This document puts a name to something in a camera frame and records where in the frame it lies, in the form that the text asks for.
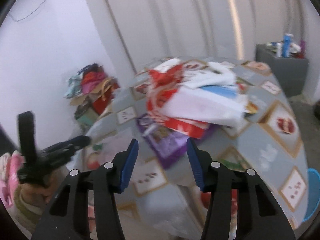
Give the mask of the person's left hand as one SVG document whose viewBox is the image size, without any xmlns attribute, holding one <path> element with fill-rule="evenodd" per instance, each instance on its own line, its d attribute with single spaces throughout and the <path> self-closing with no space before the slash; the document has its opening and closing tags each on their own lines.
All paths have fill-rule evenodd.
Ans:
<svg viewBox="0 0 320 240">
<path fill-rule="evenodd" d="M 41 206 L 47 204 L 52 195 L 59 187 L 58 179 L 55 173 L 52 173 L 47 177 L 47 187 L 42 187 L 35 184 L 22 184 L 21 185 L 21 197 L 22 199 L 33 206 Z"/>
</svg>

